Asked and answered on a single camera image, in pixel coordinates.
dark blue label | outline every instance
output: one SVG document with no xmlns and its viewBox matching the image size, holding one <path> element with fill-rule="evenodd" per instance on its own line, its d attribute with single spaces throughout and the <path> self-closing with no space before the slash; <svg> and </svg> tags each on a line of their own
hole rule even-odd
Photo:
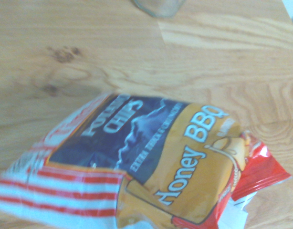
<svg viewBox="0 0 293 229">
<path fill-rule="evenodd" d="M 50 161 L 123 169 L 143 184 L 156 169 L 167 134 L 187 105 L 162 98 L 112 95 Z"/>
</svg>

crinkled plastic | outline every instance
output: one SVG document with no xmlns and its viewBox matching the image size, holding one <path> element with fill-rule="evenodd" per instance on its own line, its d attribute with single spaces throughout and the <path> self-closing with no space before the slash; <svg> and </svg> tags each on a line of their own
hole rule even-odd
<svg viewBox="0 0 293 229">
<path fill-rule="evenodd" d="M 102 94 L 0 176 L 0 210 L 69 229 L 217 229 L 230 197 L 289 177 L 221 108 Z"/>
</svg>

glass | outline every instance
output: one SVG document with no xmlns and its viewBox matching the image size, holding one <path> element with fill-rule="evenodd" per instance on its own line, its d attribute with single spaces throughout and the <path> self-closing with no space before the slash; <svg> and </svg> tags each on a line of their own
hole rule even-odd
<svg viewBox="0 0 293 229">
<path fill-rule="evenodd" d="M 136 5 L 153 17 L 173 17 L 186 0 L 134 0 Z"/>
</svg>

table surface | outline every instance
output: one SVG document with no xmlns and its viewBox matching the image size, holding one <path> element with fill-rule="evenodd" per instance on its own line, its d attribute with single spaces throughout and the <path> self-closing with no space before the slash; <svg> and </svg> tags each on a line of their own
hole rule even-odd
<svg viewBox="0 0 293 229">
<path fill-rule="evenodd" d="M 0 172 L 99 92 L 224 107 L 293 176 L 293 25 L 281 0 L 188 0 L 155 19 L 131 0 L 0 1 Z M 293 229 L 293 178 L 247 229 Z M 0 229 L 51 228 L 0 213 Z"/>
</svg>

wooden table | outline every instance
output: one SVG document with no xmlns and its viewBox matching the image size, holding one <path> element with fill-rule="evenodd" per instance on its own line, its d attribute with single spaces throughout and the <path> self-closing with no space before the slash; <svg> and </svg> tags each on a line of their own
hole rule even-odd
<svg viewBox="0 0 293 229">
<path fill-rule="evenodd" d="M 0 172 L 101 91 L 225 107 L 293 175 L 293 25 L 280 0 L 0 1 Z M 293 179 L 260 191 L 248 229 L 293 229 Z M 0 213 L 0 229 L 50 228 Z"/>
</svg>

